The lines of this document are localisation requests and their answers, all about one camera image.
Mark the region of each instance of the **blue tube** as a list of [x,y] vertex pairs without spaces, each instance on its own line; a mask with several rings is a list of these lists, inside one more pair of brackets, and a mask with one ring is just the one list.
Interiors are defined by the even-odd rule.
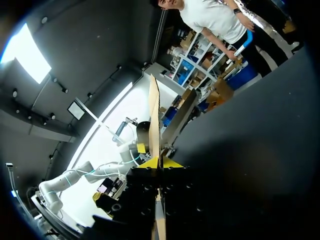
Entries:
[[[125,128],[125,126],[127,126],[127,123],[125,121],[123,121],[120,124],[119,128],[117,129],[117,131],[115,132],[115,135],[117,135],[119,137],[121,132],[122,132],[122,130]],[[115,136],[112,138],[112,141],[114,141],[115,143],[119,143],[119,144],[121,143],[121,142],[119,142],[119,140]]]
[[247,32],[247,34],[248,34],[248,38],[247,38],[247,40],[244,42],[244,44],[243,44],[243,46],[246,48],[251,42],[252,42],[252,40],[254,39],[254,36],[253,36],[253,34],[252,34],[252,31],[250,31],[250,30],[247,30],[246,31]]

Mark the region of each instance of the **white shelving unit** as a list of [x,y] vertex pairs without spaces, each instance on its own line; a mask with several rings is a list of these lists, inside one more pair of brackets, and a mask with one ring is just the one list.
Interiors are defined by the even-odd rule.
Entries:
[[[201,52],[200,54],[196,54],[196,57],[198,58],[198,60],[195,62],[192,59],[190,59],[188,57],[188,55],[190,54],[190,52],[192,51],[192,49],[194,48],[196,43],[199,43],[199,48],[197,51]],[[178,56],[180,57],[180,61],[178,63],[178,65],[176,66],[174,73],[171,77],[171,80],[177,83],[177,74],[179,73],[179,71],[181,70],[181,65],[183,60],[185,60],[186,62],[188,62],[189,64],[191,64],[193,66],[193,68],[191,69],[191,71],[188,73],[188,75],[186,76],[185,80],[183,81],[183,83],[181,84],[181,86],[186,89],[190,86],[191,81],[189,82],[189,84],[185,86],[185,84],[190,80],[190,77],[192,76],[192,74],[194,73],[195,70],[198,70],[202,73],[205,74],[205,77],[203,78],[203,80],[199,83],[199,85],[197,87],[195,87],[195,89],[198,89],[201,84],[207,79],[209,78],[212,82],[216,82],[217,81],[217,75],[215,74],[211,74],[212,69],[221,61],[221,59],[225,56],[225,53],[221,53],[220,55],[218,55],[219,49],[216,47],[215,49],[213,49],[212,53],[217,57],[217,59],[213,62],[213,64],[208,68],[208,69],[204,69],[201,65],[200,62],[202,61],[202,59],[204,58],[204,56],[206,55],[206,53],[213,47],[212,42],[209,42],[202,34],[200,33],[196,33],[189,48],[187,49],[186,52],[184,52],[183,54],[179,54]]]
[[[198,44],[197,49],[195,50],[195,53],[193,52],[193,49],[195,45]],[[213,55],[213,63],[208,69],[204,69],[201,66],[201,62],[203,58],[205,57],[206,53],[210,51]],[[194,61],[190,56],[191,53],[194,54],[194,57],[197,58],[196,61]],[[221,63],[221,60],[225,57],[225,53],[221,52],[217,47],[215,47],[212,42],[208,41],[202,34],[196,33],[190,46],[188,47],[187,51],[180,53],[176,56],[175,62],[179,61],[178,64],[175,67],[174,73],[172,74],[171,78],[168,77],[169,81],[173,81],[175,85],[179,85],[181,89],[195,89],[199,93],[200,97],[199,100],[204,100],[207,98],[207,96],[210,94],[210,92],[207,89],[206,86],[212,86],[213,83],[217,81],[218,75],[220,74],[217,72],[217,68],[215,68],[217,65]],[[182,84],[178,83],[178,73],[183,69],[182,68],[182,62],[186,61],[190,65],[192,65],[191,70],[187,74],[185,80],[182,82]],[[192,84],[192,75],[195,71],[202,72],[205,77],[199,82],[199,84],[195,87],[191,86]],[[235,74],[238,72],[238,69],[234,69],[232,72],[230,72],[226,77]]]

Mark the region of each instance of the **skylight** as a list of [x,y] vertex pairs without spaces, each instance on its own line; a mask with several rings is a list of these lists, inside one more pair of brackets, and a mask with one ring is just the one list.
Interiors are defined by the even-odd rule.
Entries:
[[50,65],[41,54],[28,25],[25,23],[21,30],[9,41],[1,63],[12,61],[16,58],[25,71],[40,84],[51,70]]

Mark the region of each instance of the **blue bin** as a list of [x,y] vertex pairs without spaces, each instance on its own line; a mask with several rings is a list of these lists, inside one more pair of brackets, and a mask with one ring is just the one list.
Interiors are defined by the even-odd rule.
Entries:
[[187,62],[186,60],[182,60],[181,66],[184,68],[181,74],[178,75],[178,84],[182,85],[186,80],[190,71],[194,68],[192,64]]
[[250,64],[248,64],[235,76],[227,80],[226,84],[228,84],[229,87],[233,90],[237,90],[238,88],[255,78],[257,75],[258,73],[256,72],[256,70]]
[[165,116],[163,118],[163,125],[165,127],[167,127],[171,120],[174,118],[174,116],[176,115],[176,113],[178,112],[178,109],[174,106],[170,106],[168,111],[166,111]]

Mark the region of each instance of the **cardboard box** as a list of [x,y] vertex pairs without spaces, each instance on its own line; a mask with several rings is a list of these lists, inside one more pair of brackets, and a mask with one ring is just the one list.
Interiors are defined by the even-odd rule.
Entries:
[[212,62],[209,60],[209,59],[205,59],[202,63],[202,67],[205,69],[205,70],[208,70],[208,68],[212,65]]
[[191,93],[191,90],[188,88],[188,89],[185,90],[185,92],[182,94],[181,98],[182,98],[183,100],[186,100],[190,93]]
[[165,113],[167,111],[167,109],[163,106],[160,107],[159,112],[160,113]]
[[190,85],[191,85],[192,87],[196,88],[196,87],[200,84],[200,82],[201,82],[200,79],[194,78],[194,79],[191,80]]
[[213,86],[215,88],[215,91],[219,93],[219,95],[225,101],[229,100],[234,95],[234,91],[227,85],[227,82],[223,78],[218,77]]
[[216,91],[212,91],[210,93],[210,95],[206,98],[205,102],[206,103],[214,103],[218,100],[218,98],[220,97],[219,93],[217,93]]
[[202,71],[196,71],[194,74],[194,78],[198,78],[200,80],[203,80],[206,77],[206,75]]
[[207,107],[206,112],[209,112],[210,110],[215,109],[216,107],[223,104],[224,102],[225,100],[221,96],[219,96],[215,102],[209,103],[209,106]]
[[185,40],[181,40],[180,46],[183,48],[183,50],[188,50],[195,35],[196,33],[194,31],[190,31],[189,34],[186,36]]

